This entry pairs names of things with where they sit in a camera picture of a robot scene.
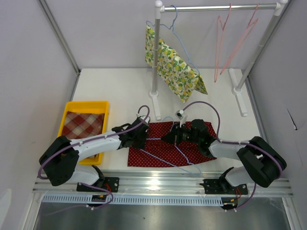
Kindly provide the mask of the red polka dot skirt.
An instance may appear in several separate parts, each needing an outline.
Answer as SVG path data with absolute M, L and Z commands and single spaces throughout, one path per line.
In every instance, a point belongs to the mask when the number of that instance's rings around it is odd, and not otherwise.
M 203 156 L 196 143 L 182 142 L 177 148 L 160 140 L 173 125 L 172 121 L 150 124 L 150 133 L 145 142 L 144 151 L 130 148 L 128 154 L 129 167 L 175 167 L 189 166 L 213 161 L 216 158 Z

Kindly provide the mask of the lemon print skirt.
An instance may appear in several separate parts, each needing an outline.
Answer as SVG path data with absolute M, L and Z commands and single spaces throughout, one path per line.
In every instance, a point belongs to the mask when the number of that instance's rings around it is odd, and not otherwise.
M 207 89 L 201 75 L 188 65 L 175 49 L 159 38 L 157 74 L 171 91 L 177 95 L 183 103 L 192 95 L 193 91 L 207 94 Z

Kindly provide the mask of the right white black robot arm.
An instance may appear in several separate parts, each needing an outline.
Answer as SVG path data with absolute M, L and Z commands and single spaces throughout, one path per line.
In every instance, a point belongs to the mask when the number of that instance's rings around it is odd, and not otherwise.
M 227 194 L 242 184 L 255 183 L 267 188 L 287 167 L 286 161 L 263 138 L 255 136 L 247 142 L 218 140 L 201 119 L 192 120 L 190 127 L 174 125 L 161 140 L 174 145 L 195 143 L 203 156 L 241 161 L 243 166 L 229 168 L 220 176 L 219 188 Z

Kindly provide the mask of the blue wire hanger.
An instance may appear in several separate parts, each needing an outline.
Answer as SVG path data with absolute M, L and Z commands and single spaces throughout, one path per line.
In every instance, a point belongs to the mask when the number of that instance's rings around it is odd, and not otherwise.
M 195 171 L 186 169 L 184 171 L 201 175 L 202 170 L 198 166 L 201 155 L 195 144 L 183 142 L 183 145 L 187 145 L 183 147 L 161 140 L 161 137 L 171 131 L 174 125 L 175 121 L 170 116 L 165 117 L 160 123 L 152 123 L 150 135 L 145 142 L 145 150 L 140 151 L 149 157 L 149 160 L 137 160 L 137 162 L 141 162 L 143 167 L 175 167 L 181 170 L 184 166 L 192 166 L 196 168 Z
M 185 46 L 184 46 L 182 40 L 181 40 L 180 37 L 177 35 L 177 33 L 174 31 L 174 29 L 175 29 L 175 28 L 174 28 L 174 24 L 175 24 L 175 21 L 176 21 L 176 19 L 177 19 L 177 17 L 178 17 L 178 8 L 177 8 L 175 5 L 171 5 L 171 6 L 175 8 L 175 12 L 176 12 L 176 16 L 175 16 L 175 18 L 173 19 L 172 24 L 171 24 L 169 27 L 168 27 L 166 24 L 161 24 L 161 23 L 160 23 L 160 25 L 162 25 L 162 26 L 164 26 L 165 28 L 167 28 L 168 30 L 172 31 L 173 35 L 175 35 L 176 38 L 177 38 L 177 39 L 179 40 L 179 42 L 181 43 L 181 46 L 183 47 L 183 49 L 184 49 L 184 51 L 185 51 L 185 54 L 186 54 L 186 56 L 187 56 L 187 58 L 188 58 L 188 63 L 189 63 L 190 65 L 192 65 L 192 66 L 194 67 L 194 69 L 197 71 L 197 73 L 200 75 L 199 69 L 196 67 L 196 65 L 195 65 L 193 62 L 190 61 L 189 54 L 188 54 L 188 52 L 187 52 L 187 50 L 186 50 L 186 48 L 185 48 Z

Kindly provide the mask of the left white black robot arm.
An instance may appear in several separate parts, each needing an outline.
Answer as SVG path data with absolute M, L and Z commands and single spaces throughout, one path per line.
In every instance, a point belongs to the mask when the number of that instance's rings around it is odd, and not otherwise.
M 82 139 L 60 136 L 40 157 L 38 177 L 53 186 L 65 183 L 85 183 L 92 191 L 104 187 L 102 172 L 95 165 L 80 165 L 82 160 L 101 152 L 145 146 L 150 118 L 138 117 L 132 124 L 124 124 L 111 131 Z

